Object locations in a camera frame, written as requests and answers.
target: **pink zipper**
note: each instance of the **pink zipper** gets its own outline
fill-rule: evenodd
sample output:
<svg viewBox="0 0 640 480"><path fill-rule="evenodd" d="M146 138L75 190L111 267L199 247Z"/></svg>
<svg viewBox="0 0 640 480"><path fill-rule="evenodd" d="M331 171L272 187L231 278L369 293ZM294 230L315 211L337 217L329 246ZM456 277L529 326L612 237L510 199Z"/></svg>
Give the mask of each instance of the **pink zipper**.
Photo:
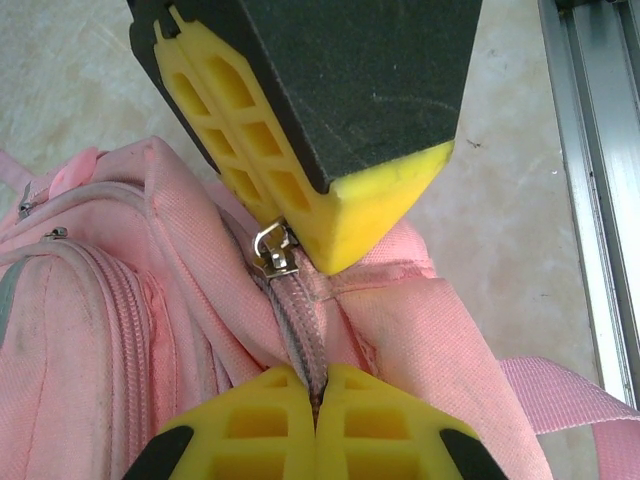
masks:
<svg viewBox="0 0 640 480"><path fill-rule="evenodd" d="M109 325L112 332L114 328L117 329L116 341L120 342L123 353L125 418L122 425L125 431L119 435L118 428L113 428L113 440L119 445L115 448L112 445L111 450L112 453L116 450L123 451L124 461L129 465L151 435L148 334L143 327L148 325L148 319L146 309L136 299L136 292L137 298L142 298L142 292L137 278L119 261L94 247L65 237L64 229L56 229L53 234L45 236L45 239L55 240L55 254L61 258L64 258L60 251L63 249L79 255L101 285L105 302L108 303L109 299L113 301L115 318L109 318ZM118 412L114 411L113 417L117 415ZM121 438L118 437L125 440L124 445L120 444Z"/></svg>
<svg viewBox="0 0 640 480"><path fill-rule="evenodd" d="M314 303L299 276L296 265L296 258L304 260L305 254L299 247L294 247L295 242L285 242L286 251L281 250L278 258L286 258L287 261L292 262L290 265L292 268L285 274L270 277L268 276L269 268L273 273L273 266L265 267L264 262L260 262L260 267L255 268L258 253L256 242L262 235L267 235L274 230L276 224L260 232L252 241L231 214L222 208L219 208L219 211L229 236L235 241L249 266L254 282L271 301L289 359L298 377L309 391L309 402L315 421L328 381L328 363L314 312ZM287 228L284 224L278 223L278 225ZM298 262L298 265L306 268L308 262Z"/></svg>
<svg viewBox="0 0 640 480"><path fill-rule="evenodd" d="M72 174L72 176L75 178L75 182L77 182L74 186L78 187L89 180L95 170L96 162L107 153L109 152L99 151L95 147L87 148L78 152L69 159L67 163L42 177L36 177L31 180L25 186L24 194L18 206L18 221L27 218L36 207L49 200L51 187L56 183L56 178L61 172L76 172L76 175ZM78 177L78 171L84 172L84 177L83 174L80 174L80 177ZM71 190L72 188L70 187L71 185L67 185L65 188Z"/></svg>
<svg viewBox="0 0 640 480"><path fill-rule="evenodd" d="M0 242L16 237L45 220L93 200L117 200L141 212L144 210L144 194L141 187L122 182L94 183L77 187L51 200L48 200L48 194L41 198L43 200L40 203L31 207L28 216L22 216L18 223L0 236Z"/></svg>

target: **yellow gripper pad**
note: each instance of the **yellow gripper pad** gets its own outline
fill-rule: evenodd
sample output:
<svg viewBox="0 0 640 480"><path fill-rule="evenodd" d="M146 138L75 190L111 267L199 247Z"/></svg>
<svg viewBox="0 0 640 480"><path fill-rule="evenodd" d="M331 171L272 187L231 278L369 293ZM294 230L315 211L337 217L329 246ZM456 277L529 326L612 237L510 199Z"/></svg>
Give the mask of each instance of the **yellow gripper pad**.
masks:
<svg viewBox="0 0 640 480"><path fill-rule="evenodd" d="M133 52L222 181L337 273L452 149L480 0L129 0Z"/></svg>
<svg viewBox="0 0 640 480"><path fill-rule="evenodd" d="M277 367L171 420L125 480L505 480L465 423L346 365L329 368L317 427Z"/></svg>

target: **pink fabric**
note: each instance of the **pink fabric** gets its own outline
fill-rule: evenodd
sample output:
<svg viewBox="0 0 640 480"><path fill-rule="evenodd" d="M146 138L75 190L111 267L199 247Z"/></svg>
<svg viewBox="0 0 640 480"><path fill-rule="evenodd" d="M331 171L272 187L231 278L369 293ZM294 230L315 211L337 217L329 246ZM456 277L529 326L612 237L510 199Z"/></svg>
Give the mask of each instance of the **pink fabric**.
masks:
<svg viewBox="0 0 640 480"><path fill-rule="evenodd" d="M537 434L592 424L600 478L640 478L640 412L544 358L501 367Z"/></svg>
<svg viewBox="0 0 640 480"><path fill-rule="evenodd" d="M248 231L255 222L161 140L85 151L31 188L37 206L0 230L0 274L28 258L0 347L6 478L120 478L174 415L297 361L211 197ZM60 226L67 240L40 242ZM323 358L466 421L510 478L552 478L535 434L569 426L549 421L559 415L550 403L565 415L574 404L558 395L583 395L583 384L565 378L559 391L542 382L545 371L518 376L528 370L517 363L503 364L505 375L407 223L333 277L296 257L312 318L295 320L318 329ZM608 397L588 391L592 403L569 423L631 418L619 405L595 409ZM597 434L599 445L610 432ZM625 461L617 465L635 468L635 456ZM640 469L627 472L615 478Z"/></svg>
<svg viewBox="0 0 640 480"><path fill-rule="evenodd" d="M75 155L60 170L49 187L49 199L89 182L98 162L98 149L90 147Z"/></svg>

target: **yellow foam pad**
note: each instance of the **yellow foam pad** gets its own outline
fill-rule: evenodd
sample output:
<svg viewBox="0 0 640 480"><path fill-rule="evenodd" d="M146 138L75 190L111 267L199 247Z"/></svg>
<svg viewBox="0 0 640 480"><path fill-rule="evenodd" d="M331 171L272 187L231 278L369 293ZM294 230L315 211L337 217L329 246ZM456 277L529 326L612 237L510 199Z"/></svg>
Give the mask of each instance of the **yellow foam pad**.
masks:
<svg viewBox="0 0 640 480"><path fill-rule="evenodd" d="M154 47L162 82L218 165L222 181L266 225L284 215L318 270L360 260L447 163L453 141L311 186L246 59L170 8L181 33Z"/></svg>

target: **yellow plastic lattice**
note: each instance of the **yellow plastic lattice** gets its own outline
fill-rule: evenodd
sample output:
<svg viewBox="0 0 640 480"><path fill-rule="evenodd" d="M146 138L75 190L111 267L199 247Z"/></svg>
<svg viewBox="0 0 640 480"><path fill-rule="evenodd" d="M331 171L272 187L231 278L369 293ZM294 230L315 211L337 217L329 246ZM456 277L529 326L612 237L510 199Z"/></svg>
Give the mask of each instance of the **yellow plastic lattice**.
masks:
<svg viewBox="0 0 640 480"><path fill-rule="evenodd" d="M305 176L245 58L198 21L165 39L156 22L162 81L220 168L223 182L262 224L283 214L315 266L333 274L362 258L446 164L447 142L335 180L327 194Z"/></svg>
<svg viewBox="0 0 640 480"><path fill-rule="evenodd" d="M317 429L307 391L289 367L172 420L194 435L172 480L459 480L440 438L463 422L362 371L329 368Z"/></svg>

